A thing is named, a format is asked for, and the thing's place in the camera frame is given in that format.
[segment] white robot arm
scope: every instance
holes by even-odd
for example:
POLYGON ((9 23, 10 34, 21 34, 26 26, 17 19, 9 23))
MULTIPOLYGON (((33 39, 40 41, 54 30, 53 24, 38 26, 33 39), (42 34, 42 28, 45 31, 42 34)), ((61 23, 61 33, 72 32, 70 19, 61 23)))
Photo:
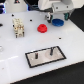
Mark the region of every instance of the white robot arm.
POLYGON ((84 5, 84 0, 39 0, 38 1, 38 7, 40 10, 52 9, 46 16, 46 19, 49 23, 51 23, 53 14, 56 13, 63 13, 65 20, 68 20, 73 10, 76 8, 81 8, 83 5, 84 5))
POLYGON ((73 4, 73 8, 81 8, 84 5, 84 0, 39 0, 38 7, 40 10, 48 9, 53 6, 53 4, 59 4, 57 6, 61 7, 61 5, 70 6, 73 4))

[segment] black cable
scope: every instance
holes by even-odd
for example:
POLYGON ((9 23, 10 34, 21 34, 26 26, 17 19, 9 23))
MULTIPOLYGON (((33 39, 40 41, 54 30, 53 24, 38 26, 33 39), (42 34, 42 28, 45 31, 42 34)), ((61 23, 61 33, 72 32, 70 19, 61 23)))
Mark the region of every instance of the black cable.
POLYGON ((34 8, 32 5, 30 5, 30 4, 28 3, 27 0, 24 0, 24 1, 26 2, 26 4, 28 4, 28 6, 29 6, 32 10, 36 10, 36 11, 40 11, 40 12, 45 12, 44 10, 40 10, 40 9, 34 8))
POLYGON ((45 10, 40 10, 40 9, 36 9, 36 8, 34 8, 32 5, 30 5, 27 0, 24 0, 24 1, 25 1, 26 4, 28 4, 28 6, 29 6, 32 10, 36 10, 36 11, 40 11, 40 12, 53 12, 52 8, 45 9, 45 10))

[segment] black object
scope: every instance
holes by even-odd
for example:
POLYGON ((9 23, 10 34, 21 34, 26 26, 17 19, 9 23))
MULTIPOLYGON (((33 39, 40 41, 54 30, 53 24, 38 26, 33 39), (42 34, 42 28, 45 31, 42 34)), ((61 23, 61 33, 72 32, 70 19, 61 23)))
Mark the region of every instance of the black object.
POLYGON ((12 14, 12 17, 14 17, 14 15, 12 14))
POLYGON ((35 59, 38 59, 38 53, 35 53, 35 59))
POLYGON ((50 51, 51 56, 53 55, 53 50, 54 50, 54 48, 51 48, 51 51, 50 51))
POLYGON ((53 20, 53 15, 50 16, 50 20, 47 20, 48 23, 51 23, 53 20))
POLYGON ((16 4, 17 4, 17 3, 20 3, 20 1, 19 1, 19 0, 15 0, 15 2, 14 2, 14 3, 16 3, 16 4))
POLYGON ((30 19, 30 21, 32 21, 32 19, 30 19))
POLYGON ((0 27, 2 27, 2 26, 3 26, 3 24, 0 23, 0 27))

